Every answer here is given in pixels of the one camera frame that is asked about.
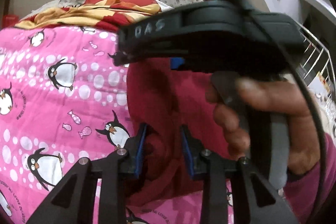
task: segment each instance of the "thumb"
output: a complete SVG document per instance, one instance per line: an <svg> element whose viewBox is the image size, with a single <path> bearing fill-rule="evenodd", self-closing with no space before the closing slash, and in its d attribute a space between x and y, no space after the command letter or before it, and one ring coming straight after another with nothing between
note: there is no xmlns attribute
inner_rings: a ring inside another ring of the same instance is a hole
<svg viewBox="0 0 336 224"><path fill-rule="evenodd" d="M295 84L240 78L236 81L236 87L241 98L256 110L295 116L310 114L306 101Z"/></svg>

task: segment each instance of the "penguin print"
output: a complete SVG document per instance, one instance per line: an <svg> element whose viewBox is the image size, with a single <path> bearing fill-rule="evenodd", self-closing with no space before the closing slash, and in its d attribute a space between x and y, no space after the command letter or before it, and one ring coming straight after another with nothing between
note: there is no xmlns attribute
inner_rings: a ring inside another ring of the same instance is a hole
<svg viewBox="0 0 336 224"><path fill-rule="evenodd" d="M128 217L126 218L127 224L149 224L147 221L136 217L129 208L126 207L126 210L128 212Z"/></svg>
<svg viewBox="0 0 336 224"><path fill-rule="evenodd" d="M38 47L44 40L44 29L40 32L35 33L30 38L30 46L31 47Z"/></svg>
<svg viewBox="0 0 336 224"><path fill-rule="evenodd" d="M72 91L74 88L73 83L75 81L75 70L77 69L77 64L67 62L62 63L64 60L65 58L58 61L48 69L48 77L57 89L59 86L63 86Z"/></svg>
<svg viewBox="0 0 336 224"><path fill-rule="evenodd" d="M89 34L95 34L96 33L96 29L95 28L90 28L90 27L80 27L81 31L83 33L87 32Z"/></svg>
<svg viewBox="0 0 336 224"><path fill-rule="evenodd" d="M63 159L60 154L58 156L41 154L43 150L44 147L30 155L27 159L27 165L43 188L49 191L46 184L54 187L63 177L61 168Z"/></svg>
<svg viewBox="0 0 336 224"><path fill-rule="evenodd" d="M118 121L116 113L114 111L112 112L114 114L114 121L108 122L103 130L96 129L96 131L102 135L106 135L109 142L115 147L123 148L129 138L129 133Z"/></svg>
<svg viewBox="0 0 336 224"><path fill-rule="evenodd" d="M0 91L0 114L6 115L13 109L13 96L11 94L12 82L9 89Z"/></svg>
<svg viewBox="0 0 336 224"><path fill-rule="evenodd" d="M6 212L6 214L8 216L12 216L12 210L10 205L8 204L5 195L3 194L3 192L0 190L0 205L1 207L4 209L4 211Z"/></svg>

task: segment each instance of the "hand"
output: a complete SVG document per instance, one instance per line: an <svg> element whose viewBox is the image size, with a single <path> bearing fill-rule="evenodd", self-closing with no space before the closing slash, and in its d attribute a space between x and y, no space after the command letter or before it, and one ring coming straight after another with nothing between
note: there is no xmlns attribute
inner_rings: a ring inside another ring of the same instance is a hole
<svg viewBox="0 0 336 224"><path fill-rule="evenodd" d="M243 101L251 107L287 114L291 141L288 168L297 175L311 170L320 160L319 142L313 118L297 85L241 78L236 82L236 88ZM244 156L244 151L250 146L250 137L239 128L238 115L221 103L213 85L209 86L205 97L209 103L216 103L213 117L223 128L229 154L235 160Z"/></svg>

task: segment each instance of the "finger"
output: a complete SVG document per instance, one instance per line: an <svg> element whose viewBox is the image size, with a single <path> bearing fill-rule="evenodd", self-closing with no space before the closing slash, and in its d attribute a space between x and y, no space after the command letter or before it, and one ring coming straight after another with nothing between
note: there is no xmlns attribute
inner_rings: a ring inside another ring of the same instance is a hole
<svg viewBox="0 0 336 224"><path fill-rule="evenodd" d="M237 80L236 86L241 98L257 110L299 116L309 114L306 101L295 84L241 78Z"/></svg>
<svg viewBox="0 0 336 224"><path fill-rule="evenodd" d="M205 91L205 99L209 103L217 103L220 100L219 93L211 83Z"/></svg>
<svg viewBox="0 0 336 224"><path fill-rule="evenodd" d="M229 132L234 132L239 128L239 118L236 112L224 104L217 104L213 111L215 123Z"/></svg>
<svg viewBox="0 0 336 224"><path fill-rule="evenodd" d="M231 156L231 158L233 160L238 160L241 157L245 157L245 153L241 152L240 150L238 150L238 149L236 149L236 148L234 148L230 145L227 149L228 149L229 155Z"/></svg>
<svg viewBox="0 0 336 224"><path fill-rule="evenodd" d="M224 138L237 152L244 153L250 147L250 136L241 128L235 132L224 131Z"/></svg>

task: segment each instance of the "cable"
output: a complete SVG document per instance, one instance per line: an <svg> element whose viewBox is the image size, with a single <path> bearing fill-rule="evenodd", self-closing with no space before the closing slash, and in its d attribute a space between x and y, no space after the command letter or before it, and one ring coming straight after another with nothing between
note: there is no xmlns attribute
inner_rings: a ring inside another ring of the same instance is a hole
<svg viewBox="0 0 336 224"><path fill-rule="evenodd" d="M323 190L323 185L324 185L324 180L325 180L325 176L326 176L326 144L325 144L325 132L320 120L320 115L317 112L317 109L315 107L315 104L313 102L312 97L310 96L310 93L307 90L307 87L305 85L305 83L303 82L302 78L300 77L300 75L297 73L295 66L293 65L292 61L291 61L291 57L289 56L289 54L286 52L286 50L282 47L282 45L278 44L267 32L266 30L262 27L261 24L258 23L258 21L251 15L251 13L249 13L249 17L251 18L251 20L253 21L253 23L257 26L257 28L267 37L267 39L270 42L273 42L277 48L279 49L279 51L281 52L281 54L283 55L283 57L285 58L288 68L290 70L290 72L292 73L297 85L300 88L300 91L303 95L303 97L306 100L306 103L308 105L308 108L310 110L310 114L313 118L314 121L314 125L315 125L315 129L317 131L317 136L318 136L318 140L319 140L319 146L320 146L320 178L319 178L319 185L317 188L317 192L316 192L316 197L315 197L315 201L314 201L314 205L313 205L313 209L310 213L310 216L308 218L307 223L313 223L313 218L314 216L317 214L318 210L319 210L319 203L322 201L322 190Z"/></svg>

